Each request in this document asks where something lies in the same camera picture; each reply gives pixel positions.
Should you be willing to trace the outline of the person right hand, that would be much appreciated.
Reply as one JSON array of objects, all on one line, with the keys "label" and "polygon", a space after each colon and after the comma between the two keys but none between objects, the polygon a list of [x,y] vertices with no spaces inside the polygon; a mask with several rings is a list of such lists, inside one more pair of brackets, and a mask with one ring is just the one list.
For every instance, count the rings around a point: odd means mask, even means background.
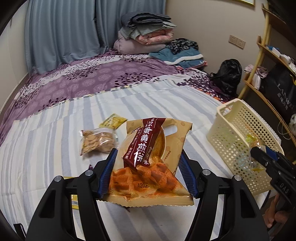
[{"label": "person right hand", "polygon": [[275,221],[277,223],[285,224],[290,216],[290,214],[285,211],[276,211],[276,205],[278,204],[279,200],[280,195],[277,193],[269,208],[263,215],[263,219],[267,228],[271,228]]}]

